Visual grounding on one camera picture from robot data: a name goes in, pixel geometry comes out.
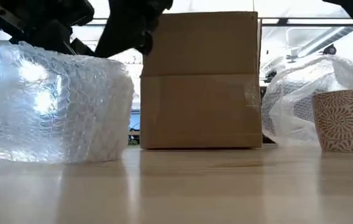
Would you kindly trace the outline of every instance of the bubble wrap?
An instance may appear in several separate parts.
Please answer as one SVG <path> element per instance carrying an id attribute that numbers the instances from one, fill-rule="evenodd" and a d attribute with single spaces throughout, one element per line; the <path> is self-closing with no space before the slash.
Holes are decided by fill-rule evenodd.
<path id="1" fill-rule="evenodd" d="M 353 90 L 353 62 L 324 56 L 279 73 L 262 99 L 262 131 L 281 146 L 319 146 L 312 96 Z"/>
<path id="2" fill-rule="evenodd" d="M 0 47 L 0 159 L 99 162 L 127 147 L 133 84 L 120 62 Z"/>

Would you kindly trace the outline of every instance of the paper cup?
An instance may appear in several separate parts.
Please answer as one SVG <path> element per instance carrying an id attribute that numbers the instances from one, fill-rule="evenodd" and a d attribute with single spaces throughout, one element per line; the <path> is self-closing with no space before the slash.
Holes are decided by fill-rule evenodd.
<path id="1" fill-rule="evenodd" d="M 314 95 L 313 110 L 321 149 L 353 152 L 353 90 Z"/>

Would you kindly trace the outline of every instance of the cardboard box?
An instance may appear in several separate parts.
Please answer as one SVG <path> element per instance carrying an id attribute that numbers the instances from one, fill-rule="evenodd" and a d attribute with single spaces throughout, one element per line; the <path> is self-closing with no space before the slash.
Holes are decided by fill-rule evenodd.
<path id="1" fill-rule="evenodd" d="M 164 14 L 141 76 L 147 149 L 262 147 L 256 12 Z"/>

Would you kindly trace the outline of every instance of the patterned cup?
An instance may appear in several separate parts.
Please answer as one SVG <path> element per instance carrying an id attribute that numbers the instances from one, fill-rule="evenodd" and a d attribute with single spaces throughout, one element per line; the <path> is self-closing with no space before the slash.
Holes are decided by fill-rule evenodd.
<path id="1" fill-rule="evenodd" d="M 353 152 L 353 90 L 313 96 L 314 123 L 325 152 Z"/>

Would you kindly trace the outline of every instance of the wooden table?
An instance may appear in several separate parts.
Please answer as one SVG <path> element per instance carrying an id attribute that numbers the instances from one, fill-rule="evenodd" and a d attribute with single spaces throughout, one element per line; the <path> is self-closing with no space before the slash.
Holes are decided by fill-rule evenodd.
<path id="1" fill-rule="evenodd" d="M 353 154 L 130 148 L 101 164 L 0 161 L 0 223 L 353 224 Z"/>

